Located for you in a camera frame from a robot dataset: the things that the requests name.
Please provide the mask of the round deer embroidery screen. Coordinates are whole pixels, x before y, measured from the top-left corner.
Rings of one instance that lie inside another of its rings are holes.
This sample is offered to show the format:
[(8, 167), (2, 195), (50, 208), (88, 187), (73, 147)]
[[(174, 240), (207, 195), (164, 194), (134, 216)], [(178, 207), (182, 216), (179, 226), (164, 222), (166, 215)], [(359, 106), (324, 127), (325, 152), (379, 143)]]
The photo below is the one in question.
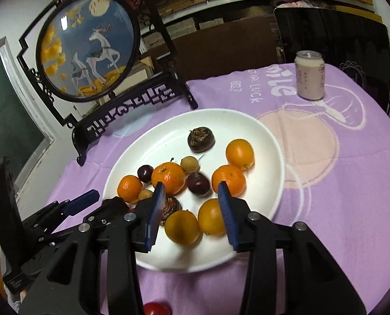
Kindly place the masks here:
[(125, 0), (52, 0), (21, 36), (17, 59), (43, 104), (72, 131), (77, 163), (116, 118), (146, 104), (183, 95), (198, 104), (174, 69), (177, 54), (158, 14), (167, 44), (162, 71), (125, 90), (140, 55), (137, 14)]

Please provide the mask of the yellow-green tomato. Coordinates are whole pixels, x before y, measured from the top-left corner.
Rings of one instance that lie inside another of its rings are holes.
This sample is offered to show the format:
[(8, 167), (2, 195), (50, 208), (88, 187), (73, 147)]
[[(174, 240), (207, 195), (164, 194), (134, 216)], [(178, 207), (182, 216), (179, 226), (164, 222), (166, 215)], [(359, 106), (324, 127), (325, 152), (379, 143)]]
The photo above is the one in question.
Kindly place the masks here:
[(211, 198), (205, 201), (198, 212), (199, 230), (206, 235), (222, 236), (226, 233), (219, 200)]
[(167, 237), (174, 243), (189, 246), (199, 237), (199, 224), (196, 216), (190, 211), (172, 213), (164, 224)]

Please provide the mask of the white oval plate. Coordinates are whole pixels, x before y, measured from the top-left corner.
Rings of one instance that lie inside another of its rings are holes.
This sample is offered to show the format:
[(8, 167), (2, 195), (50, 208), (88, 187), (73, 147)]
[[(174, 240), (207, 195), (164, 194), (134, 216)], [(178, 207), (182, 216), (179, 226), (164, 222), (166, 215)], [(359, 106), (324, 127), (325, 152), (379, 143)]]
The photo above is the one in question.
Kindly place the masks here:
[(219, 184), (225, 182), (232, 196), (272, 218), (284, 178), (282, 151), (265, 125), (230, 109), (201, 109), (140, 136), (114, 165), (103, 196), (136, 203), (140, 193), (162, 183), (166, 218), (153, 248), (137, 254), (137, 264), (198, 272), (235, 255), (220, 214)]

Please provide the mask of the dark purple plum with stem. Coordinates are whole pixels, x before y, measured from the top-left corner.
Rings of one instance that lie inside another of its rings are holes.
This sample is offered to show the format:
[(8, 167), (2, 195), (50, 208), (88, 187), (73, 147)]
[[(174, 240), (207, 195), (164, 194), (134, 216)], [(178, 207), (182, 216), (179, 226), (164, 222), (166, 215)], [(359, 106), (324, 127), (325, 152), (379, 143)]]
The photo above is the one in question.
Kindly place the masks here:
[(199, 172), (189, 174), (186, 179), (186, 185), (196, 196), (205, 196), (211, 189), (209, 179)]

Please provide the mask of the black chair back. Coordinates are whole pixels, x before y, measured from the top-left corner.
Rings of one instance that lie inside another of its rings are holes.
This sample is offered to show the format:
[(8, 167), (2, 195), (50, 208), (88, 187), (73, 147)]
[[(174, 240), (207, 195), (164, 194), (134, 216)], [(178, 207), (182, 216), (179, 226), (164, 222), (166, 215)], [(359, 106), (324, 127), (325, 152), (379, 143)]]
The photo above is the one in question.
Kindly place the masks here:
[(384, 24), (317, 8), (279, 7), (274, 16), (285, 62), (293, 63), (301, 50), (318, 52), (325, 63), (342, 70), (382, 109), (387, 109), (390, 46)]

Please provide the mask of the small orange citrus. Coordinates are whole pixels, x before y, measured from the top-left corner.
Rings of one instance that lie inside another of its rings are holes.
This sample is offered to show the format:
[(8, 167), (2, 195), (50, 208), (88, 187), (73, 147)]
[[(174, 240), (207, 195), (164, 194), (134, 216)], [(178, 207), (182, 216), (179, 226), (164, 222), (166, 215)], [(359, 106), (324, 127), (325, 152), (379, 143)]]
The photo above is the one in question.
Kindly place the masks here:
[(218, 193), (219, 184), (224, 181), (232, 196), (239, 197), (246, 190), (246, 178), (243, 171), (233, 165), (223, 165), (215, 170), (211, 177), (212, 189)]

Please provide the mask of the large orange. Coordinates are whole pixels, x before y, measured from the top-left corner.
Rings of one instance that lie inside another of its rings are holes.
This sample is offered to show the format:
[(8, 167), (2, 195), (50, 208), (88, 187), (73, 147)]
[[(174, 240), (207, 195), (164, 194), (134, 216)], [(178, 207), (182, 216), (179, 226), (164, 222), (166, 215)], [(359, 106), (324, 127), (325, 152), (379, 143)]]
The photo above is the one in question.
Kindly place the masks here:
[(121, 179), (117, 187), (117, 195), (126, 203), (136, 203), (142, 189), (143, 185), (138, 177), (126, 175)]

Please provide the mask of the tan longan fruit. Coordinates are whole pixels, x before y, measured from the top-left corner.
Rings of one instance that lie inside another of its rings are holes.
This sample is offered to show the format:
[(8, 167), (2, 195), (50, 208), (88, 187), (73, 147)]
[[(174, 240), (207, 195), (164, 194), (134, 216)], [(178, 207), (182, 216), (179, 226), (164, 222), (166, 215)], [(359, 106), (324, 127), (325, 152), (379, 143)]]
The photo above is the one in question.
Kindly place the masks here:
[(181, 160), (180, 166), (187, 174), (192, 174), (199, 170), (199, 161), (193, 156), (186, 156)]

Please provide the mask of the pale pink drink can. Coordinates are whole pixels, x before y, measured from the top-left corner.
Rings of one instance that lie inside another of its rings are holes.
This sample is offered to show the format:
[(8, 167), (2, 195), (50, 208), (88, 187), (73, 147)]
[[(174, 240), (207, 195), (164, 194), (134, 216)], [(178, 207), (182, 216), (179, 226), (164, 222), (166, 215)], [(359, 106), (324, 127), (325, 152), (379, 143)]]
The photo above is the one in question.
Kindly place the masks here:
[(325, 94), (325, 62), (312, 50), (301, 50), (295, 57), (296, 89), (307, 100), (323, 99)]

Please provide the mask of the oval orange kumquat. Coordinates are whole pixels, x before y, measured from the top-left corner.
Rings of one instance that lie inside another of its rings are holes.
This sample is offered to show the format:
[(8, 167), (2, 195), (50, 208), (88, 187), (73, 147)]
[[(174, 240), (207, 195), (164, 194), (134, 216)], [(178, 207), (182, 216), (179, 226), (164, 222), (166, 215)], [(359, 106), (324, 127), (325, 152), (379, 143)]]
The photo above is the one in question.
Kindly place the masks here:
[(255, 163), (253, 147), (245, 139), (234, 139), (226, 147), (228, 163), (239, 169), (248, 170)]

